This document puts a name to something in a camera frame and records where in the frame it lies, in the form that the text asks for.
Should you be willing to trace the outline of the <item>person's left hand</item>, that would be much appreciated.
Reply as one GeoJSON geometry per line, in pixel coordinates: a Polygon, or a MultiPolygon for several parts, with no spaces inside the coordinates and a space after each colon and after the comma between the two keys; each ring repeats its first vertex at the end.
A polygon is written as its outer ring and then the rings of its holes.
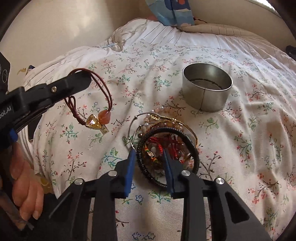
{"type": "Polygon", "coordinates": [[[12,198],[20,208],[21,218],[38,220],[43,211],[44,190],[18,143],[12,145],[10,174],[14,181],[12,198]]]}

